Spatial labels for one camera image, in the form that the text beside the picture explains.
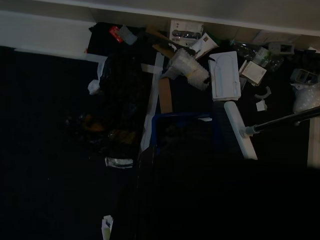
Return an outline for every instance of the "dark floor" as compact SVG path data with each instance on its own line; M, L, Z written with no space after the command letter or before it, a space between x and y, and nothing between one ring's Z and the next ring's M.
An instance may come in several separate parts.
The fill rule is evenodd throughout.
M1 225L25 239L102 239L130 170L108 169L64 129L92 99L97 63L0 47Z

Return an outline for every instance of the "plastic bottle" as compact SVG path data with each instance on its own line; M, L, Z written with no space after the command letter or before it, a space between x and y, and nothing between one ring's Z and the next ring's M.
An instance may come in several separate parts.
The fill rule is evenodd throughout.
M269 50L258 45L241 43L235 40L232 40L230 45L239 56L260 65L267 71L275 72L284 61L282 56L274 55Z

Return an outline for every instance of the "black trash bag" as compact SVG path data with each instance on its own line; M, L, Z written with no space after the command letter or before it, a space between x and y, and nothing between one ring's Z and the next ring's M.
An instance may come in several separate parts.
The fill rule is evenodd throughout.
M69 115L70 134L104 158L132 159L140 150L151 83L144 79L141 64L126 54L107 58L100 78L100 94L92 112Z

